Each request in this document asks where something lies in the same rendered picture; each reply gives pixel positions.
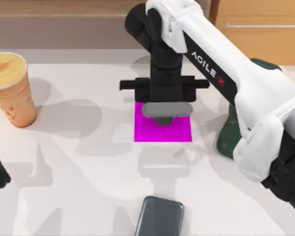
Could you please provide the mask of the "pale grey rounded box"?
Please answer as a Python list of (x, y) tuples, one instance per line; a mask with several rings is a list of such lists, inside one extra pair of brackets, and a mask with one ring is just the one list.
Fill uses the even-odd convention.
[(171, 125), (174, 118), (188, 117), (192, 111), (188, 102), (148, 102), (142, 107), (144, 117), (153, 118), (161, 126)]

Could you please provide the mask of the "flat magenta square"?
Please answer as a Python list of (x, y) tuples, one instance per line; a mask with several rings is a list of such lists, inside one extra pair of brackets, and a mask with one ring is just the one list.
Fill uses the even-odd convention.
[(135, 102), (134, 141), (135, 142), (191, 142), (190, 117), (174, 118), (167, 126), (158, 125), (153, 118), (142, 114), (143, 103)]

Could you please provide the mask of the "dark green bottle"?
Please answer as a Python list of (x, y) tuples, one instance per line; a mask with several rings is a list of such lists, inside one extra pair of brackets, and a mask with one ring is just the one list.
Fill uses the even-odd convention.
[(216, 149), (221, 155), (233, 159), (234, 148), (240, 139), (241, 134), (236, 109), (230, 104), (228, 107), (228, 117), (216, 141)]

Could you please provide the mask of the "brown wooden cabinet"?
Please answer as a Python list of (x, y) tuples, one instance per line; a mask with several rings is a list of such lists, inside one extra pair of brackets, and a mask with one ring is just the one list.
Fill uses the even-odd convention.
[(0, 49), (129, 49), (127, 12), (144, 0), (0, 0)]

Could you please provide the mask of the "dark grey phone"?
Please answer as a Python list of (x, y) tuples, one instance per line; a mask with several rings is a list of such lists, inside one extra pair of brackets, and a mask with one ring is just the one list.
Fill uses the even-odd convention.
[(183, 216), (181, 202), (146, 196), (133, 236), (180, 236)]

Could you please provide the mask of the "orange paper cup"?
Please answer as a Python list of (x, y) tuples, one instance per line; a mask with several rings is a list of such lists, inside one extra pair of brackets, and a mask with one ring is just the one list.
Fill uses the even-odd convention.
[(37, 117), (27, 61), (12, 52), (0, 53), (0, 109), (15, 127), (30, 126)]

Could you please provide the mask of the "wooden cupboard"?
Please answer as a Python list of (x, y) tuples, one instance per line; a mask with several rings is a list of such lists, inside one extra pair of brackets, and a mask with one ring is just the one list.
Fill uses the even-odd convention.
[(295, 0), (211, 0), (209, 19), (249, 58), (295, 65), (295, 29), (224, 27), (295, 25)]

